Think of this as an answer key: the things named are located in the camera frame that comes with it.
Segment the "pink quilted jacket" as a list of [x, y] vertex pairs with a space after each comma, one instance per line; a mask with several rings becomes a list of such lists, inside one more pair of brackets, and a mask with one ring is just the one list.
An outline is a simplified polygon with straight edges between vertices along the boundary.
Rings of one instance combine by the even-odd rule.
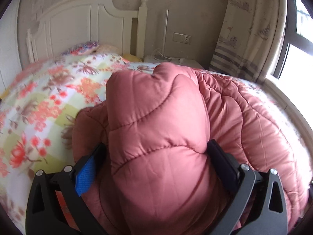
[[239, 163], [278, 171], [292, 228], [311, 172], [282, 118], [227, 76], [171, 63], [152, 74], [121, 70], [108, 80], [106, 100], [75, 119], [75, 160], [100, 143], [108, 149], [82, 197], [109, 234], [203, 234], [229, 200], [205, 154], [214, 139]]

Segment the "floral bed sheet mattress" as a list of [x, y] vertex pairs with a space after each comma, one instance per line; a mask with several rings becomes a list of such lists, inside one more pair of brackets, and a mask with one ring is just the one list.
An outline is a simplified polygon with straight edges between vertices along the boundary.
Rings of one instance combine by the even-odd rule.
[[[106, 100], [112, 74], [123, 70], [152, 74], [158, 65], [128, 63], [115, 54], [66, 55], [34, 63], [16, 77], [1, 103], [1, 205], [20, 232], [25, 232], [35, 173], [58, 172], [77, 162], [72, 136], [78, 112]], [[268, 94], [253, 83], [227, 77], [243, 83], [261, 101], [270, 102], [301, 145], [296, 127]], [[307, 149], [302, 148], [310, 161]]]

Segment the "white wardrobe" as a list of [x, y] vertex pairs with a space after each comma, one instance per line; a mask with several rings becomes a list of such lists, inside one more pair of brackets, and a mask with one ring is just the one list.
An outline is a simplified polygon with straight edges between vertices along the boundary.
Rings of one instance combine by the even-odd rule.
[[0, 91], [4, 92], [22, 71], [18, 41], [17, 19], [20, 0], [12, 0], [1, 18]]

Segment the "dark framed window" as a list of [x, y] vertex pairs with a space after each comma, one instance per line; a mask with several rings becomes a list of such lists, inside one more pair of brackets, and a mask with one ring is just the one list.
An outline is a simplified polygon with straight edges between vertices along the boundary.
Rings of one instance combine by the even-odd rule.
[[312, 12], [304, 0], [287, 0], [283, 46], [273, 76], [280, 80], [312, 74]]

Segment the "colourful embroidered pillow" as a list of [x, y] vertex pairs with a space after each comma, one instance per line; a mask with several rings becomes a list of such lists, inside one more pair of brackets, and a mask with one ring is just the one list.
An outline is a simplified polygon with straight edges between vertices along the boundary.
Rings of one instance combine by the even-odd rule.
[[97, 50], [99, 43], [96, 41], [87, 41], [79, 43], [66, 51], [62, 52], [61, 55], [89, 55]]

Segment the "beige fluffy pillow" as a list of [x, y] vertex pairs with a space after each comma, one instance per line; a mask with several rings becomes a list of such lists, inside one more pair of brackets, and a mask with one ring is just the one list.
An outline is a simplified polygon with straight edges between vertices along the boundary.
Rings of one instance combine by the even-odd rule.
[[97, 47], [97, 49], [95, 50], [96, 54], [117, 54], [117, 55], [121, 55], [121, 51], [112, 45], [108, 45], [108, 44], [103, 44], [103, 45], [99, 45]]

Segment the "yellow pillow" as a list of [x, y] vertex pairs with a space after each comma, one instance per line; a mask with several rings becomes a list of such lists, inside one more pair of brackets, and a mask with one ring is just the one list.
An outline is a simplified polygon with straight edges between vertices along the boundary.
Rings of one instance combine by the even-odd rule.
[[122, 58], [128, 62], [132, 63], [140, 63], [142, 60], [134, 55], [131, 54], [123, 54]]

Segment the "white bedside table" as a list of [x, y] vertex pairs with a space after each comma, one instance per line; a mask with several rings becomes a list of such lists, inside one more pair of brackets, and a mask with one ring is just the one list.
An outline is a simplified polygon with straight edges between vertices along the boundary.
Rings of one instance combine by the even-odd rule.
[[203, 69], [203, 67], [196, 60], [189, 60], [186, 58], [166, 57], [162, 55], [150, 55], [144, 58], [145, 63], [161, 63], [169, 61], [176, 65], [187, 66], [194, 69]]

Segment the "patterned beige curtain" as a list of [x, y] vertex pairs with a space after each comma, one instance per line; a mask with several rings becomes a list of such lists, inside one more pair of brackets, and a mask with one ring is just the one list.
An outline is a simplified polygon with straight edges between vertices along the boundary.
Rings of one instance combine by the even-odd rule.
[[287, 0], [228, 0], [210, 70], [262, 83], [282, 48]]

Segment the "white wooden headboard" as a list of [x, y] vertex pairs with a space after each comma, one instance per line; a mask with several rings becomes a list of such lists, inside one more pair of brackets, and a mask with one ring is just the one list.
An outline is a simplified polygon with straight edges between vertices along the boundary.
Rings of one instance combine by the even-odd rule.
[[27, 32], [29, 61], [52, 59], [66, 49], [87, 41], [118, 48], [121, 54], [144, 57], [148, 0], [137, 10], [119, 10], [113, 0], [62, 0], [37, 20], [38, 29]]

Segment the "silver vertical lamp pole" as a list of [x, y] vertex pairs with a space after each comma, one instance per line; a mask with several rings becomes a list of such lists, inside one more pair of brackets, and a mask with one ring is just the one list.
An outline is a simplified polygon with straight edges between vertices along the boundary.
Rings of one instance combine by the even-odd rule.
[[165, 55], [165, 45], [166, 45], [166, 37], [167, 37], [167, 28], [168, 28], [168, 18], [169, 18], [169, 9], [165, 11], [165, 23], [163, 28], [163, 40], [162, 40], [162, 55]]

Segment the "wall power socket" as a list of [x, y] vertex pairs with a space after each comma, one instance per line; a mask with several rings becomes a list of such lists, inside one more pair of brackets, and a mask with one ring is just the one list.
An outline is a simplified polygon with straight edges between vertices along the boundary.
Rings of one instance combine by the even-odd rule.
[[190, 35], [187, 35], [187, 34], [174, 32], [172, 40], [174, 42], [179, 42], [179, 43], [184, 43], [184, 44], [190, 45], [192, 37]]

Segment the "white paper wall notice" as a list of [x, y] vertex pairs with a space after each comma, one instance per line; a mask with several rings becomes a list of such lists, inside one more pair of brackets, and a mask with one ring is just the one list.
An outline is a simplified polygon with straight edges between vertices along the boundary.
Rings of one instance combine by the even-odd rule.
[[31, 22], [37, 21], [37, 18], [43, 13], [45, 0], [34, 0], [31, 7]]

